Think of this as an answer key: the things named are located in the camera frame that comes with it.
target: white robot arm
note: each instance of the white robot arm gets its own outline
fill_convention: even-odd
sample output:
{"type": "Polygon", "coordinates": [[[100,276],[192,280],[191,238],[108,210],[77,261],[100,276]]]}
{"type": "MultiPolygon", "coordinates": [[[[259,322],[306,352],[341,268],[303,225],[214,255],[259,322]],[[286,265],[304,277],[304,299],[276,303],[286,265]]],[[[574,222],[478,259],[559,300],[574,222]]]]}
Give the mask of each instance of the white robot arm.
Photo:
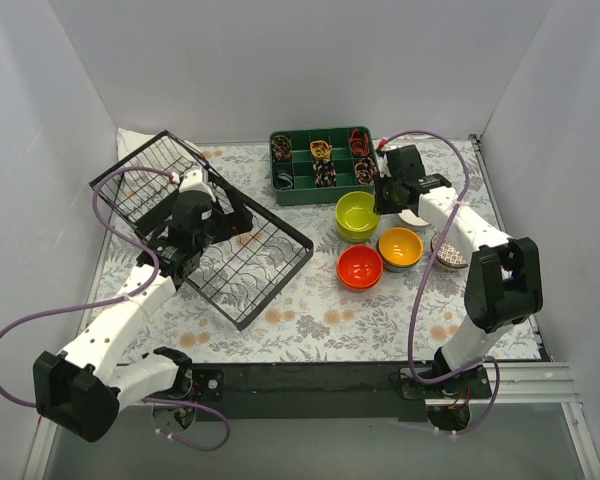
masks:
{"type": "MultiPolygon", "coordinates": [[[[436,229],[442,230],[449,219],[456,197],[453,188],[434,188],[420,197],[418,213],[436,229]]],[[[473,252],[479,251],[480,247],[507,246],[511,237],[485,221],[471,207],[462,205],[447,239],[464,258],[470,259],[473,252]]],[[[484,357],[511,328],[513,324],[508,324],[487,333],[466,316],[455,335],[442,347],[442,355],[449,369],[455,370],[471,360],[484,357]]]]}
{"type": "Polygon", "coordinates": [[[191,392],[192,362],[176,350],[162,347],[131,365],[118,363],[140,329],[198,267],[206,247],[251,230],[252,216],[238,200],[232,202],[234,212],[240,212],[232,217],[236,223],[216,207],[206,170],[187,171],[170,218],[159,219],[163,224],[168,220],[168,230],[157,229],[159,235],[148,243],[160,261],[156,278],[130,296],[154,273],[150,258],[141,254],[118,291],[117,297],[126,299],[102,312],[60,353],[44,352],[34,363],[36,408],[41,415],[93,442],[130,404],[148,395],[178,399],[191,392]]]}
{"type": "MultiPolygon", "coordinates": [[[[375,208],[380,214],[410,209],[443,230],[457,203],[456,191],[442,175],[426,175],[415,146],[386,152],[391,176],[376,181],[375,208]]],[[[436,352],[435,377],[484,358],[513,325],[542,308],[540,263],[536,244],[514,239],[460,205],[447,239],[470,260],[464,294],[467,316],[456,334],[436,352]]]]}

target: white wall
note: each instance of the white wall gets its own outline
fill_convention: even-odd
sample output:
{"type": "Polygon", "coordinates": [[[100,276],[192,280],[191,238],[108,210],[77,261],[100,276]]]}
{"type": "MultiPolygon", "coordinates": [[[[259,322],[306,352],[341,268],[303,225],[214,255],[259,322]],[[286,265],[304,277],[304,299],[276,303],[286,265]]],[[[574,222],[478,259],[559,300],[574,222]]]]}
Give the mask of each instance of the white wall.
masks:
{"type": "MultiPolygon", "coordinates": [[[[115,127],[51,8],[0,0],[0,328],[86,299],[103,229],[87,182],[115,160],[115,127]]],[[[24,326],[0,345],[0,378],[33,398],[32,363],[80,315],[24,326]]],[[[0,480],[20,478],[37,414],[0,396],[0,480]]]]}
{"type": "Polygon", "coordinates": [[[556,0],[484,134],[512,234],[540,247],[549,351],[600,454],[600,0],[556,0]]]}
{"type": "Polygon", "coordinates": [[[117,125],[481,133],[551,0],[50,0],[117,125]]]}

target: white plate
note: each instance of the white plate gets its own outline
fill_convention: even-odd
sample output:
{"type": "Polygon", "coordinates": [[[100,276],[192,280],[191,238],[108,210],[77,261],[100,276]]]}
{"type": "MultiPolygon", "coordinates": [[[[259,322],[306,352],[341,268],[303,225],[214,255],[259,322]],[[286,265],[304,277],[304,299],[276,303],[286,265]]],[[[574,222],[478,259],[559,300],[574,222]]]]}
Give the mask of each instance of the white plate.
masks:
{"type": "Polygon", "coordinates": [[[408,208],[400,212],[398,216],[400,217],[400,220],[402,220],[404,223],[406,223],[412,228],[422,229],[429,226],[428,222],[425,222],[420,217],[416,216],[416,214],[408,208]]]}

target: wire rack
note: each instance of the wire rack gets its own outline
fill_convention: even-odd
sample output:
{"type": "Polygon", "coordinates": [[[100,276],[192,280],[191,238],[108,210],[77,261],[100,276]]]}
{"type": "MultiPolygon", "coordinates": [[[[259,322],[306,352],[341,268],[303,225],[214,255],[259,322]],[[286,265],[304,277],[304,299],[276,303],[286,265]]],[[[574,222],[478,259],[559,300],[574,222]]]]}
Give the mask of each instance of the wire rack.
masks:
{"type": "MultiPolygon", "coordinates": [[[[234,211],[229,198],[235,201],[238,194],[253,215],[253,228],[209,246],[199,268],[185,281],[239,330],[244,330],[309,261],[313,255],[309,238],[231,186],[199,151],[168,131],[139,147],[89,185],[94,188],[121,167],[153,167],[183,174],[195,165],[207,170],[225,214],[234,211]]],[[[127,172],[121,179],[107,182],[100,196],[146,243],[169,216],[177,188],[162,175],[127,172]]]]}

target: floral tablecloth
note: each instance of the floral tablecloth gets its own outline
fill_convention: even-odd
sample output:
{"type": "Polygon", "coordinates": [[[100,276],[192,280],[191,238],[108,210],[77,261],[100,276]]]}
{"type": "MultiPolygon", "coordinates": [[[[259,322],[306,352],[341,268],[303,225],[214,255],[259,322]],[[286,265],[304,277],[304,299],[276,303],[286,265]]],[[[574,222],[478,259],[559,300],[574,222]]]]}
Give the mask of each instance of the floral tablecloth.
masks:
{"type": "MultiPolygon", "coordinates": [[[[439,172],[460,186],[463,176],[458,160],[443,143],[417,140],[429,172],[439,172]]],[[[496,222],[478,161],[469,141],[454,141],[471,170],[467,202],[489,222],[496,222]]],[[[346,290],[339,283],[335,265],[349,244],[339,238],[334,205],[280,207],[270,186],[266,144],[200,148],[205,157],[233,185],[310,237],[313,258],[265,311],[239,332],[189,286],[153,315],[129,345],[123,361],[137,361],[159,346],[177,348],[194,362],[312,362],[388,361],[406,358],[406,339],[411,306],[428,255],[433,229],[419,232],[425,256],[408,273],[385,272],[373,289],[364,293],[346,290]]],[[[383,217],[370,244],[393,225],[396,215],[383,217]]],[[[129,231],[116,221],[116,227],[129,231]]],[[[117,238],[106,246],[96,298],[113,296],[134,264],[137,251],[117,238]]],[[[434,269],[420,307],[416,326],[415,356],[431,359],[458,329],[464,318],[463,289],[467,269],[434,269]]],[[[493,348],[501,359],[539,358],[529,322],[515,327],[493,348]]]]}

